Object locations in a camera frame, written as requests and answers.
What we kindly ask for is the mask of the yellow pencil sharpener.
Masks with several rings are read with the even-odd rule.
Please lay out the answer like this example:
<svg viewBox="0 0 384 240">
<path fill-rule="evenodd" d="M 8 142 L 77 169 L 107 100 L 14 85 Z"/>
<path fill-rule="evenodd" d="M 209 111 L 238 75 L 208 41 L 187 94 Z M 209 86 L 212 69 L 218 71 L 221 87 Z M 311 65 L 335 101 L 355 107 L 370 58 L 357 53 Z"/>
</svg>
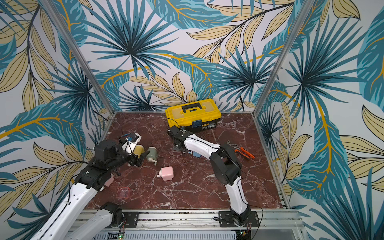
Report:
<svg viewBox="0 0 384 240">
<path fill-rule="evenodd" d="M 136 145 L 133 153 L 139 158 L 144 152 L 145 149 L 142 145 Z"/>
</svg>

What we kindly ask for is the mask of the green pencil sharpener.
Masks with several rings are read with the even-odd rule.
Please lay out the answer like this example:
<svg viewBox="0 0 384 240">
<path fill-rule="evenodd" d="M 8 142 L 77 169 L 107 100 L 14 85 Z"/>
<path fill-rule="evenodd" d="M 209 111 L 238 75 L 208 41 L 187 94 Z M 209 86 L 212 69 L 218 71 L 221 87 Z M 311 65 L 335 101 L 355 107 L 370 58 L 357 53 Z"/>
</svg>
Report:
<svg viewBox="0 0 384 240">
<path fill-rule="evenodd" d="M 157 165 L 158 162 L 158 150 L 155 147 L 149 147 L 148 148 L 149 154 L 147 155 L 147 160 L 150 163 L 154 163 L 154 165 Z"/>
</svg>

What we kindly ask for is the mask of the pink pencil sharpener back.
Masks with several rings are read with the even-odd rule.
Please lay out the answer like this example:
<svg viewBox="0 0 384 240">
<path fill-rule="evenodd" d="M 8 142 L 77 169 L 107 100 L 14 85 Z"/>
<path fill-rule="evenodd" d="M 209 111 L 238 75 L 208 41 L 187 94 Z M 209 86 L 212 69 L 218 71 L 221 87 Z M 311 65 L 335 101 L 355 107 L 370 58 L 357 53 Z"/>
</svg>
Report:
<svg viewBox="0 0 384 240">
<path fill-rule="evenodd" d="M 174 178 L 173 167 L 164 167 L 159 171 L 157 177 L 162 178 L 163 181 L 170 181 Z"/>
</svg>

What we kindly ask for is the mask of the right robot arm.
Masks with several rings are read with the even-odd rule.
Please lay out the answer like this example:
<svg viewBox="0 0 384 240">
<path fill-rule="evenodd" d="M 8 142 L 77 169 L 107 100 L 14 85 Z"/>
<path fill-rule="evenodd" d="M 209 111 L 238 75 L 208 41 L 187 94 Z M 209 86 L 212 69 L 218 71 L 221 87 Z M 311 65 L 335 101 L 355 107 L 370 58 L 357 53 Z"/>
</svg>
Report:
<svg viewBox="0 0 384 240">
<path fill-rule="evenodd" d="M 215 177 L 227 190 L 230 199 L 232 222 L 237 226 L 244 226 L 251 213 L 242 186 L 242 165 L 229 144 L 218 145 L 205 141 L 196 134 L 182 132 L 178 127 L 172 126 L 167 131 L 174 142 L 174 147 L 182 152 L 192 151 L 208 159 L 213 168 Z"/>
</svg>

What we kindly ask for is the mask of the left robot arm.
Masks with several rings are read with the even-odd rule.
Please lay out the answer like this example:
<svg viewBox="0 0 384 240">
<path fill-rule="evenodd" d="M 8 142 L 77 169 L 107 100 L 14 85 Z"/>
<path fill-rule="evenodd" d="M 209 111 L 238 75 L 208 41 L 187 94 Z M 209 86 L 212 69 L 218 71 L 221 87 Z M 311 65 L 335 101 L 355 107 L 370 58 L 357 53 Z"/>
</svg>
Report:
<svg viewBox="0 0 384 240">
<path fill-rule="evenodd" d="M 95 155 L 75 179 L 56 211 L 32 237 L 33 240 L 63 240 L 84 207 L 111 180 L 112 171 L 129 164 L 140 167 L 143 157 L 134 154 L 139 134 L 128 134 L 116 143 L 103 140 L 94 147 Z"/>
</svg>

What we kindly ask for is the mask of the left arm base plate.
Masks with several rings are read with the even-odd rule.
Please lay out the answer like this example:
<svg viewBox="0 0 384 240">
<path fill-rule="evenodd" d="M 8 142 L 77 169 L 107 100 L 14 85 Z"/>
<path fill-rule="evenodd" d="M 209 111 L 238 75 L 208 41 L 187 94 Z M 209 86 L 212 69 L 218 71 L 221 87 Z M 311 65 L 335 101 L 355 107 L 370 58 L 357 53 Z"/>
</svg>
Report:
<svg viewBox="0 0 384 240">
<path fill-rule="evenodd" d="M 114 213 L 112 222 L 108 227 L 113 229 L 135 229 L 138 224 L 138 218 L 138 212 Z"/>
</svg>

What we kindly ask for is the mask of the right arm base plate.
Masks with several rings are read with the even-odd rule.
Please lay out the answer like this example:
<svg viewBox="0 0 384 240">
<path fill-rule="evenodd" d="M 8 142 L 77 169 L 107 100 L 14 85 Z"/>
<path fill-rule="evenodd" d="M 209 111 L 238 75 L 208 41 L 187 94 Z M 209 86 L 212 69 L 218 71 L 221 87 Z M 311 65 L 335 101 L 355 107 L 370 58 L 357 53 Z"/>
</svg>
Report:
<svg viewBox="0 0 384 240">
<path fill-rule="evenodd" d="M 251 211 L 247 218 L 240 222 L 236 220 L 234 213 L 231 211 L 219 211 L 218 219 L 221 228 L 256 228 L 260 226 L 260 220 L 256 211 Z"/>
</svg>

